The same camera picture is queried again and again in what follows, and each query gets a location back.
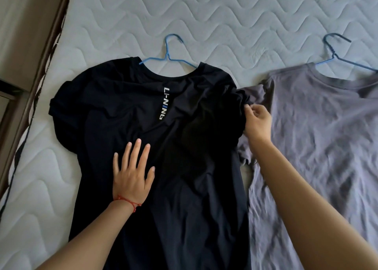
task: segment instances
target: bracelet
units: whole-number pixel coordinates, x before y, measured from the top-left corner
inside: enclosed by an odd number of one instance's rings
[[[137,208],[138,206],[142,206],[141,203],[136,203],[136,202],[130,201],[130,200],[128,200],[127,198],[125,198],[125,197],[123,197],[123,196],[120,196],[120,195],[117,196],[117,198],[115,199],[115,201],[118,201],[118,200],[120,200],[120,199],[123,200],[123,201],[127,201],[127,202],[131,203],[131,205],[134,207],[134,211],[133,211],[133,213],[136,211],[136,208]]]

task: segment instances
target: bed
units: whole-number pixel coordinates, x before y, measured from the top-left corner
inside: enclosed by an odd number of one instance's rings
[[[50,99],[63,82],[114,58],[161,57],[164,37],[173,58],[200,61],[229,72],[238,87],[259,82],[267,71],[329,57],[322,37],[338,32],[338,54],[378,66],[378,0],[70,0],[64,27],[40,84],[32,123],[11,187],[1,199],[0,269],[34,269],[68,240],[80,182],[76,155],[57,141]],[[165,76],[190,67],[149,61]],[[355,80],[366,72],[342,62],[320,65],[326,76]],[[243,177],[248,174],[243,169]]]

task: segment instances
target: person's right hand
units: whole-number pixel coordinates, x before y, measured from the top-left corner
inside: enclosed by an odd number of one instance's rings
[[[122,196],[132,202],[142,204],[151,189],[152,182],[155,178],[155,167],[151,167],[146,180],[144,180],[145,166],[147,163],[148,153],[150,152],[150,144],[144,147],[143,153],[139,159],[138,167],[136,161],[138,159],[141,147],[141,139],[137,139],[133,151],[131,152],[132,143],[126,145],[125,153],[122,157],[121,170],[118,166],[118,153],[114,153],[113,157],[113,199]]]
[[[271,142],[270,132],[272,116],[263,105],[244,105],[245,134],[250,146],[257,143]]]

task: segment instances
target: gray sleeve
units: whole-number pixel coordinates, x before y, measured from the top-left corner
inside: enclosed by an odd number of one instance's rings
[[[260,84],[251,87],[242,88],[248,95],[249,104],[261,104],[264,105],[268,110],[270,110],[271,97],[273,94],[274,83],[271,77],[260,82]],[[252,152],[249,149],[248,139],[243,134],[237,144],[240,164],[251,164],[252,162]]]

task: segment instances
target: person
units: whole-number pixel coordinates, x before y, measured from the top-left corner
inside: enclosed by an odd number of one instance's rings
[[[271,142],[271,115],[262,105],[245,106],[245,133],[264,180],[276,202],[303,267],[308,269],[378,269],[378,255],[352,226],[295,170]],[[113,202],[86,229],[55,253],[38,270],[102,269],[116,236],[142,204],[154,181],[152,167],[144,179],[150,150],[139,159],[141,140],[128,143],[122,157],[113,158]]]

